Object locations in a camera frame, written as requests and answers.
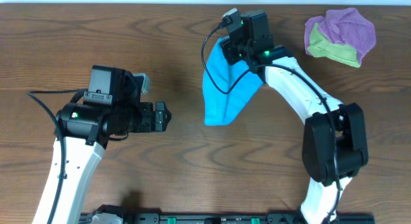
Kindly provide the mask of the blue microfiber cloth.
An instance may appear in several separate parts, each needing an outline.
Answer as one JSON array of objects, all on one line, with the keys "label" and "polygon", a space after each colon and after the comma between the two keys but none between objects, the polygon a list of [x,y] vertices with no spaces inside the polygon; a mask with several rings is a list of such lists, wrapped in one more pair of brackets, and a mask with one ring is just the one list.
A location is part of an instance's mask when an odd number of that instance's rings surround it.
[{"label": "blue microfiber cloth", "polygon": [[244,61],[229,65],[223,55],[219,38],[211,50],[204,73],[202,90],[205,104],[204,124],[224,126],[232,123],[253,95],[263,85],[261,79],[246,73],[249,69]]}]

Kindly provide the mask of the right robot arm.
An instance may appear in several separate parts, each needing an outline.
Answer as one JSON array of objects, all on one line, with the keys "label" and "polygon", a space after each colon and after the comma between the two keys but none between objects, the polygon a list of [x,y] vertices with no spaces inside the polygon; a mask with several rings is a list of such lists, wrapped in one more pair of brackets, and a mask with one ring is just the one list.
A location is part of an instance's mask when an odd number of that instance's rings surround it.
[{"label": "right robot arm", "polygon": [[249,73],[276,90],[304,124],[302,161],[310,182],[299,207],[303,223],[336,223],[344,189],[368,163],[363,110],[344,105],[321,89],[283,46],[255,51],[251,45],[220,44],[229,65],[243,62]]}]

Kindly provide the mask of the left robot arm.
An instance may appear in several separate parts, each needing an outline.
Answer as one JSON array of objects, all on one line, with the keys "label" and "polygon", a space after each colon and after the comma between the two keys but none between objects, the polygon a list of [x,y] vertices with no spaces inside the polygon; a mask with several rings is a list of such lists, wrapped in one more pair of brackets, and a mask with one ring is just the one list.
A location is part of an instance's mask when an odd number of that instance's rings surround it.
[{"label": "left robot arm", "polygon": [[78,223],[108,142],[129,133],[163,132],[170,121],[161,101],[112,108],[68,103],[58,113],[51,169],[34,223]]}]

